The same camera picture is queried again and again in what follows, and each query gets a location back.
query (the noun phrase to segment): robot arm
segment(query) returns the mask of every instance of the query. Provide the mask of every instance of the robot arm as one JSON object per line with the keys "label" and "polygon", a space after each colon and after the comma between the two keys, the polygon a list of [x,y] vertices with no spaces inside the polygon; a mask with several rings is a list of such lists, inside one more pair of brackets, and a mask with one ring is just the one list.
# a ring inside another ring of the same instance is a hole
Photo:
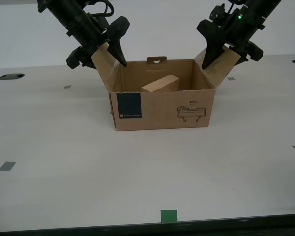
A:
{"label": "robot arm", "polygon": [[[87,5],[103,2],[106,5],[104,13],[90,14],[83,11]],[[121,50],[120,38],[123,37],[130,23],[121,16],[110,25],[105,17],[112,16],[114,8],[108,0],[37,0],[38,11],[49,9],[51,13],[66,27],[67,35],[73,36],[81,47],[75,49],[68,57],[67,64],[71,69],[82,66],[95,68],[91,56],[104,43],[109,43],[107,51],[123,66],[127,66]]]}
{"label": "robot arm", "polygon": [[[247,55],[255,61],[263,56],[263,51],[250,38],[255,32],[264,29],[264,21],[278,6],[281,0],[228,0],[232,3],[225,12],[225,4],[216,6],[209,20],[199,23],[197,30],[206,38],[207,48],[202,69],[209,67],[223,52],[225,44],[241,55],[237,64],[248,61]],[[244,5],[231,13],[232,7]]]}

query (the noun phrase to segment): table surface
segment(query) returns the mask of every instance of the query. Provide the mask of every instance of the table surface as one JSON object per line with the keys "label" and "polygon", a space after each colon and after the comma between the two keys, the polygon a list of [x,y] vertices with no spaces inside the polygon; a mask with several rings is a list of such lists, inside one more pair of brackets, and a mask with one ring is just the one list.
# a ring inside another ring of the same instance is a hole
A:
{"label": "table surface", "polygon": [[208,128],[127,132],[95,70],[0,69],[0,231],[294,214],[293,59],[235,67]]}

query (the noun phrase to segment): cardboard box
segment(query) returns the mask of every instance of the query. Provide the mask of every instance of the cardboard box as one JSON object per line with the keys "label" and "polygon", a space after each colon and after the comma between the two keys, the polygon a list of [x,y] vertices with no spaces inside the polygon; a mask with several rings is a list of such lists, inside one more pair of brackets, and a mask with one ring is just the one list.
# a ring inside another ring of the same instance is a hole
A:
{"label": "cardboard box", "polygon": [[141,88],[142,92],[174,92],[179,89],[179,78],[174,75],[165,76]]}
{"label": "cardboard box", "polygon": [[[127,67],[102,45],[92,60],[109,92],[116,130],[207,127],[216,88],[240,56],[225,52],[206,70],[201,69],[206,50],[194,59],[150,57]],[[179,77],[179,91],[141,92],[141,87],[167,75]]]}

